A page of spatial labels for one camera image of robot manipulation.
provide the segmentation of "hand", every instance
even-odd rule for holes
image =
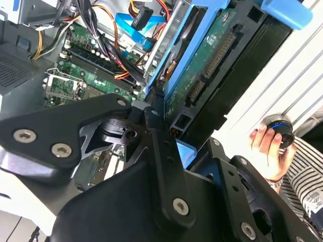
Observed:
[[[292,144],[279,155],[281,141],[282,135],[275,135],[273,129],[267,130],[266,125],[253,131],[248,140],[253,155],[251,164],[263,178],[272,182],[278,182],[286,174],[296,153],[296,146]]]

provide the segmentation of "finger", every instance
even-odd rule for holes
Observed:
[[[263,139],[261,141],[261,144],[259,146],[259,151],[263,154],[268,154],[269,152],[269,147],[272,143],[272,140],[275,136],[275,131],[273,129],[267,130],[265,135],[263,136]]]
[[[296,145],[292,144],[288,146],[285,152],[283,153],[281,161],[284,163],[284,165],[287,168],[291,165],[296,151],[297,151]]]
[[[255,150],[259,149],[259,146],[261,144],[262,138],[266,133],[266,130],[267,130],[266,125],[264,125],[264,124],[260,125],[260,128],[259,128],[259,130],[258,130],[258,132],[256,134],[256,137],[254,138],[254,141],[252,143],[252,149],[255,149]]]
[[[274,139],[272,140],[271,146],[269,147],[268,151],[268,159],[275,161],[278,163],[278,152],[279,152],[279,146],[281,145],[282,142],[282,135],[281,134],[276,134],[274,136]]]
[[[252,143],[254,141],[254,139],[256,138],[256,134],[257,134],[258,130],[254,130],[250,135],[249,135],[249,138],[248,138],[248,142],[247,142],[247,145],[249,148],[251,148],[252,146]]]

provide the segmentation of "motherboard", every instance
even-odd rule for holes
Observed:
[[[141,57],[126,51],[123,55],[134,64]],[[99,52],[96,41],[84,27],[72,24],[56,67],[47,70],[45,107],[65,105],[109,93],[119,94],[129,102],[144,100],[144,90],[132,77],[115,79],[115,74],[122,71]],[[78,189],[84,191],[103,181],[110,166],[113,166],[113,171],[119,171],[123,154],[124,147],[119,145],[85,158],[75,174]],[[112,157],[117,157],[116,164],[111,162]]]
[[[140,58],[133,53],[124,55],[133,63]],[[45,107],[109,93],[117,93],[129,102],[145,97],[144,91],[131,77],[122,80],[114,78],[122,70],[99,52],[92,35],[77,24],[70,26],[57,67],[49,71]]]

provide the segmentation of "ram slot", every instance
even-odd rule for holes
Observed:
[[[113,84],[115,84],[116,86],[131,92],[133,90],[133,85],[124,82],[122,80],[116,80],[114,75],[107,72],[107,71],[103,71],[102,69],[96,68],[95,66],[88,64],[87,62],[83,61],[81,58],[78,58],[74,55],[70,56],[70,62],[80,68],[85,69],[88,72],[91,72],[95,75],[97,75],[98,77],[107,80],[108,82],[111,82]]]

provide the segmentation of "black plastic arm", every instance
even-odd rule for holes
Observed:
[[[108,94],[1,121],[0,169],[46,184],[67,183],[98,126],[131,110],[124,98]]]

